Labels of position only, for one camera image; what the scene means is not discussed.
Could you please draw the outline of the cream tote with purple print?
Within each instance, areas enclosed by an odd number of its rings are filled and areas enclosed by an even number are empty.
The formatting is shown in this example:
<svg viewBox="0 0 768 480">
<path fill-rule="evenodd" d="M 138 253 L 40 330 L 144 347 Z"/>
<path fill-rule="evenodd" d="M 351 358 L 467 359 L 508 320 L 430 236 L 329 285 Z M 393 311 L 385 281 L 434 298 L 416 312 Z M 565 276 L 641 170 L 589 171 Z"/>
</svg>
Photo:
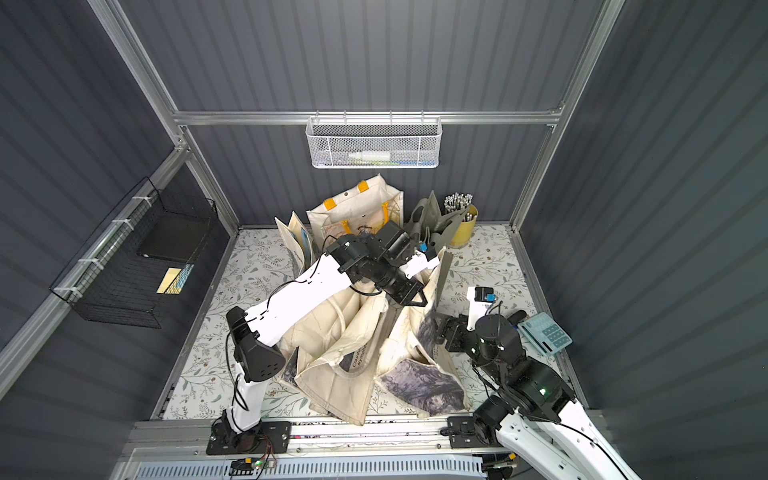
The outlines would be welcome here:
<svg viewBox="0 0 768 480">
<path fill-rule="evenodd" d="M 447 350 L 438 343 L 438 305 L 443 267 L 424 270 L 427 304 L 404 307 L 380 348 L 376 384 L 427 418 L 464 411 L 469 399 Z"/>
</svg>

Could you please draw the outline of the white tube in basket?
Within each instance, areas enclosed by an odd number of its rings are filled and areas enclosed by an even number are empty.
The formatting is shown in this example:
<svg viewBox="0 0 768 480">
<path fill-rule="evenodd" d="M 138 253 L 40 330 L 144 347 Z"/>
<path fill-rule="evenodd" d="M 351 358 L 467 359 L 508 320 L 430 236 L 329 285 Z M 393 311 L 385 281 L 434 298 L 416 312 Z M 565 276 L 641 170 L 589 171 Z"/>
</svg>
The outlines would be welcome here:
<svg viewBox="0 0 768 480">
<path fill-rule="evenodd" d="M 383 165 L 391 162 L 391 153 L 389 151 L 359 151 L 348 154 L 351 163 Z"/>
</svg>

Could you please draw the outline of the yellow pencil cup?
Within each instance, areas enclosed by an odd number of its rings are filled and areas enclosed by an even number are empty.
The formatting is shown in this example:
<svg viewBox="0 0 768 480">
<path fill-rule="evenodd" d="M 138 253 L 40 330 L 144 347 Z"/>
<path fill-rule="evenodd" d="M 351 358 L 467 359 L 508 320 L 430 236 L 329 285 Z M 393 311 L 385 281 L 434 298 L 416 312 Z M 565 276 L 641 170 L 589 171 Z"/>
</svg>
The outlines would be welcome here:
<svg viewBox="0 0 768 480">
<path fill-rule="evenodd" d="M 451 248 L 463 248 L 469 243 L 475 228 L 477 217 L 477 208 L 474 205 L 470 205 L 450 242 Z"/>
</svg>

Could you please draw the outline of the cream tote bag front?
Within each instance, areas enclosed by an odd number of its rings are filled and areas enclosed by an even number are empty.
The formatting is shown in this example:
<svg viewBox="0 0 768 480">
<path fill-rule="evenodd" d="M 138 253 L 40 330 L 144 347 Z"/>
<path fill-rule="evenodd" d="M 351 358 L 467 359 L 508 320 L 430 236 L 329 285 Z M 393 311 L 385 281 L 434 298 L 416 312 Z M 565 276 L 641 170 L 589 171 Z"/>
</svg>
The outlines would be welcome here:
<svg viewBox="0 0 768 480">
<path fill-rule="evenodd" d="M 361 426 L 388 310 L 386 295 L 369 281 L 329 297 L 279 341 L 287 363 L 276 380 L 308 397 L 313 411 Z"/>
</svg>

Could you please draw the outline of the yellow sticky notepad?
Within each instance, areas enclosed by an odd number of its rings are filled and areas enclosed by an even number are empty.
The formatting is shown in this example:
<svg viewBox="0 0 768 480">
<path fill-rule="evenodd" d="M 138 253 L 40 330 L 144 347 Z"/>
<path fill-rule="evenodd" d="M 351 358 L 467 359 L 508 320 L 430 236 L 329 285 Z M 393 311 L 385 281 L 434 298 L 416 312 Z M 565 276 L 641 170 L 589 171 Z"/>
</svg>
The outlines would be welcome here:
<svg viewBox="0 0 768 480">
<path fill-rule="evenodd" d="M 185 274 L 181 268 L 169 268 L 161 280 L 156 293 L 178 295 L 183 289 Z"/>
</svg>

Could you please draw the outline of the teal calculator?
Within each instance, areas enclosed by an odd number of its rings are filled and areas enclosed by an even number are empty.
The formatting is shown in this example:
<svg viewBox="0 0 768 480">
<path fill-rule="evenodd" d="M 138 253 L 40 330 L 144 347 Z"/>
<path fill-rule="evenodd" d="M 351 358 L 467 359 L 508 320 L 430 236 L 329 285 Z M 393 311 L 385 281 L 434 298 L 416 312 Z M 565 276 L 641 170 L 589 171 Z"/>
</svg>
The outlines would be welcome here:
<svg viewBox="0 0 768 480">
<path fill-rule="evenodd" d="M 517 327 L 542 355 L 557 355 L 572 344 L 572 338 L 546 312 L 521 321 Z"/>
</svg>

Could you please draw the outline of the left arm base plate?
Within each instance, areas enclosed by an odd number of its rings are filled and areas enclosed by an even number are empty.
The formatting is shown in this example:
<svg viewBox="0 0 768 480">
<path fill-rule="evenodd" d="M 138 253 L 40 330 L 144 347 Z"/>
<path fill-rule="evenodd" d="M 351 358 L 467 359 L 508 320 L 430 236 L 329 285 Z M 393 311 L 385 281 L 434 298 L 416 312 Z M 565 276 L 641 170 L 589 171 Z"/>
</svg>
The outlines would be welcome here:
<svg viewBox="0 0 768 480">
<path fill-rule="evenodd" d="M 255 428 L 238 433 L 226 418 L 216 419 L 206 446 L 206 454 L 222 455 L 263 455 L 265 453 L 286 453 L 291 436 L 291 422 L 261 421 Z"/>
</svg>

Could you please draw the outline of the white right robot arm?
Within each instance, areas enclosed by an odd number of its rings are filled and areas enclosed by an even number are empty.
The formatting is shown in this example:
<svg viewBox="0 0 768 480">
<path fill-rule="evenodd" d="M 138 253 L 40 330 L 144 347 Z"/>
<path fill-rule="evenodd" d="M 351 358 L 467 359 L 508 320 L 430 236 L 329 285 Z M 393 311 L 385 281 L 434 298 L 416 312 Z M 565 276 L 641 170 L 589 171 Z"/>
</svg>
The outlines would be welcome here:
<svg viewBox="0 0 768 480">
<path fill-rule="evenodd" d="M 470 416 L 449 418 L 452 448 L 502 447 L 546 479 L 635 479 L 567 382 L 529 356 L 510 318 L 441 315 L 437 341 L 464 353 L 488 398 Z"/>
</svg>

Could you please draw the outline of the bundle of pencils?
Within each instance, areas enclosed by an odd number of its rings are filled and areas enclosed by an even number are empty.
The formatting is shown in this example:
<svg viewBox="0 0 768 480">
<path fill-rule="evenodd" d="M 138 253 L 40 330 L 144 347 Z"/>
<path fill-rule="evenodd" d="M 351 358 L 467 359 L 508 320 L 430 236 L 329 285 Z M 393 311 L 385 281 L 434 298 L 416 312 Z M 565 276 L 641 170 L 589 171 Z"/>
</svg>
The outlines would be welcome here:
<svg viewBox="0 0 768 480">
<path fill-rule="evenodd" d="M 473 200 L 473 195 L 469 193 L 453 193 L 444 198 L 444 207 L 447 213 L 454 213 L 467 210 Z"/>
</svg>

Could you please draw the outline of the cream tote blue print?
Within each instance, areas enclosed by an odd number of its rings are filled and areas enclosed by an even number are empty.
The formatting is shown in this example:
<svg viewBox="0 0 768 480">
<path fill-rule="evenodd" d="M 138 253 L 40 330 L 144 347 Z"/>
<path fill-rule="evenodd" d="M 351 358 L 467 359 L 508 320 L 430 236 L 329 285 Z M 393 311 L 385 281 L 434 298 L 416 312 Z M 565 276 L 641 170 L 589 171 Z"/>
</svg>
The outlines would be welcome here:
<svg viewBox="0 0 768 480">
<path fill-rule="evenodd" d="M 299 276 L 317 261 L 318 252 L 309 228 L 293 212 L 288 223 L 274 218 L 280 238 L 290 254 L 294 265 L 294 274 Z"/>
</svg>

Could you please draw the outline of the olive green canvas bag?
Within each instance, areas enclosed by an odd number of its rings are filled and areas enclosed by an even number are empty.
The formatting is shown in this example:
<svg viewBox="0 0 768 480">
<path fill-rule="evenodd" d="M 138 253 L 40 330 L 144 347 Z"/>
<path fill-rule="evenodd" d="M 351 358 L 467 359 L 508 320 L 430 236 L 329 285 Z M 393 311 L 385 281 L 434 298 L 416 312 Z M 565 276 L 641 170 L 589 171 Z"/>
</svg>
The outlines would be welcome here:
<svg viewBox="0 0 768 480">
<path fill-rule="evenodd" d="M 405 223 L 405 230 L 413 241 L 414 250 L 418 243 L 426 243 L 435 248 L 440 259 L 440 264 L 433 270 L 424 270 L 414 276 L 425 286 L 424 294 L 429 300 L 427 306 L 422 308 L 425 314 L 432 313 L 440 303 L 453 261 L 453 254 L 448 247 L 459 224 L 459 213 L 443 214 L 434 192 L 417 203 L 410 219 Z"/>
</svg>

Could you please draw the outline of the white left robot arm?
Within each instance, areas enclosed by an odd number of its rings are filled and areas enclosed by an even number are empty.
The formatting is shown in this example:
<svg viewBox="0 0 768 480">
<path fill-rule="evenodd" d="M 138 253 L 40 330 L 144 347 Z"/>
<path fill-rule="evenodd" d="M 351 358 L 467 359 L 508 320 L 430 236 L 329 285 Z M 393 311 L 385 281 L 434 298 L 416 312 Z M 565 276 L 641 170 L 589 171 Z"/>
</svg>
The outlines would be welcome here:
<svg viewBox="0 0 768 480">
<path fill-rule="evenodd" d="M 330 235 L 332 243 L 298 278 L 277 287 L 266 301 L 226 314 L 233 358 L 232 405 L 223 421 L 237 434 L 257 428 L 268 381 L 286 365 L 277 344 L 323 302 L 360 281 L 373 285 L 365 297 L 383 295 L 403 307 L 424 307 L 425 286 L 417 275 L 439 265 L 434 247 L 417 242 L 390 221 L 375 233 Z"/>
</svg>

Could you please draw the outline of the black notebook in basket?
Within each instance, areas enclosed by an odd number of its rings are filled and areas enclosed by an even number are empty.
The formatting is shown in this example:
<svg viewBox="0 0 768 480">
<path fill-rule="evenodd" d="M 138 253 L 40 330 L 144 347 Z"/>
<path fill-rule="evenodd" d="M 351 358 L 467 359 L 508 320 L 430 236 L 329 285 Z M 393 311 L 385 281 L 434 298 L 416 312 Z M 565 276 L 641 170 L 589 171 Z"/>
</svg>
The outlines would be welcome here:
<svg viewBox="0 0 768 480">
<path fill-rule="evenodd" d="M 210 231 L 208 219 L 168 215 L 157 220 L 136 253 L 144 258 L 193 263 Z"/>
</svg>

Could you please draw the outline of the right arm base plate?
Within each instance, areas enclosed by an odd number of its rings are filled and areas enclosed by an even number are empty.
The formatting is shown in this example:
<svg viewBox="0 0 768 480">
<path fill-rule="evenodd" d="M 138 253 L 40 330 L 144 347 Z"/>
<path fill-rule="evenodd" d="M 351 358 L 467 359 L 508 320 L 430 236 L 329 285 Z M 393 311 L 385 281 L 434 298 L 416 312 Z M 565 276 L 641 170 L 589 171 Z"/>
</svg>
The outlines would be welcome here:
<svg viewBox="0 0 768 480">
<path fill-rule="evenodd" d="M 488 446 L 488 443 L 482 440 L 477 433 L 472 416 L 449 416 L 447 424 L 439 430 L 439 434 L 449 441 L 452 449 L 472 449 Z"/>
</svg>

